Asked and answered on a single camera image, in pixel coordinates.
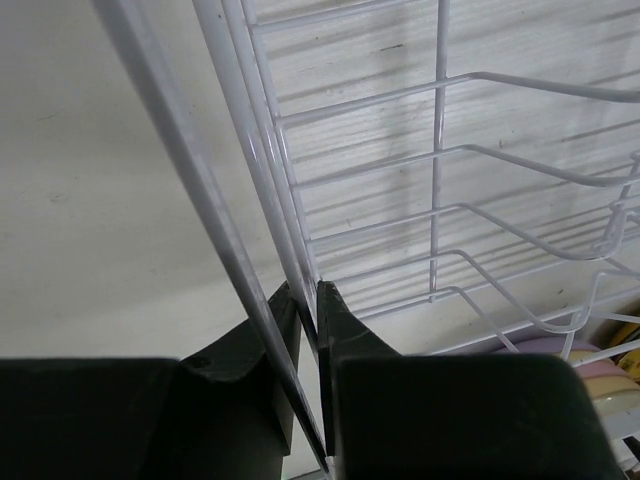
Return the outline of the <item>lilac plastic plate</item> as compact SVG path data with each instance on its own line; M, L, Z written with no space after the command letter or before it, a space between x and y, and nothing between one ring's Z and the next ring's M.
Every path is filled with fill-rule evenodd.
M564 337L542 337L514 344L517 353L548 354L557 357L562 356L564 345ZM600 349L595 345L575 339L572 343L567 359L570 361L578 360L599 351Z

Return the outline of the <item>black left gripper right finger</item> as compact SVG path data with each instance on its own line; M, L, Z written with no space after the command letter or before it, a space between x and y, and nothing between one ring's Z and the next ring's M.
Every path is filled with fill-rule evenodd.
M327 450L339 479L619 479L574 370L549 355L405 356L317 287Z

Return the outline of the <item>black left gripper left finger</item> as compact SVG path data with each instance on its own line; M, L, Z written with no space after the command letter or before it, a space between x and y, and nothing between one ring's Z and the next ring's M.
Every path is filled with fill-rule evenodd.
M277 479L292 427L249 322L183 360L1 363L5 479Z

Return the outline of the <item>cream orange plastic plate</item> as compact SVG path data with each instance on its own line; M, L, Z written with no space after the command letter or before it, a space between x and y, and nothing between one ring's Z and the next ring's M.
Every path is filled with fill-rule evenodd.
M595 354L595 351L573 350L569 353L568 360L570 363L572 363L577 360L582 360L583 358L589 357L593 354ZM594 378L621 377L629 379L629 375L624 370L617 367L615 363L609 358L604 358L592 363L575 366L574 369L585 384L587 384L589 380Z

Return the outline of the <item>white wire dish rack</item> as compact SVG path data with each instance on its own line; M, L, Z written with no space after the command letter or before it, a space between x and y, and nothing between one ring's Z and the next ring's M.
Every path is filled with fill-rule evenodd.
M564 337L639 350L635 1L197 1L312 361L301 367L140 1L99 1L302 424L285 479L332 479L317 287L411 356Z

